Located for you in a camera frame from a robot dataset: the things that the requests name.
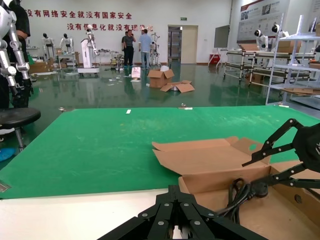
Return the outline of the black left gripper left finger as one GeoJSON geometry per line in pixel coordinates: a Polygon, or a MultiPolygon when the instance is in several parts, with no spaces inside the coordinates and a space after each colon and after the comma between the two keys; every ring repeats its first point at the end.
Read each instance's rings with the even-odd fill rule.
{"type": "Polygon", "coordinates": [[[155,204],[138,216],[101,236],[101,240],[156,240],[167,239],[172,234],[170,224],[177,203],[178,185],[170,185],[168,192],[156,196],[155,204]]]}

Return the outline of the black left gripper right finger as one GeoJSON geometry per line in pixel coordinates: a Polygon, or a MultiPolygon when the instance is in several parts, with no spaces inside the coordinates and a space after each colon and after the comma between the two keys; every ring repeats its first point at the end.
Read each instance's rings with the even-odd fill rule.
{"type": "Polygon", "coordinates": [[[197,203],[194,195],[176,187],[176,223],[184,237],[192,240],[264,240],[240,224],[197,203]]]}

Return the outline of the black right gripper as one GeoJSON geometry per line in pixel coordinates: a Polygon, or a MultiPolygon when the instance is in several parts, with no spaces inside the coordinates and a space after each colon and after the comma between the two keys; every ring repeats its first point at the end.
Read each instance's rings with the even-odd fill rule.
{"type": "Polygon", "coordinates": [[[267,195],[268,187],[278,184],[300,189],[319,189],[319,179],[302,179],[293,178],[294,174],[301,173],[305,170],[320,172],[320,124],[313,126],[303,126],[294,118],[288,119],[280,128],[278,128],[264,142],[262,148],[251,154],[251,160],[243,163],[246,167],[253,163],[263,160],[264,158],[278,153],[295,149],[299,160],[303,163],[297,164],[287,170],[277,174],[259,178],[250,183],[250,192],[253,195],[267,195]],[[274,143],[279,140],[291,128],[296,128],[297,132],[291,143],[273,148],[274,143]]]}

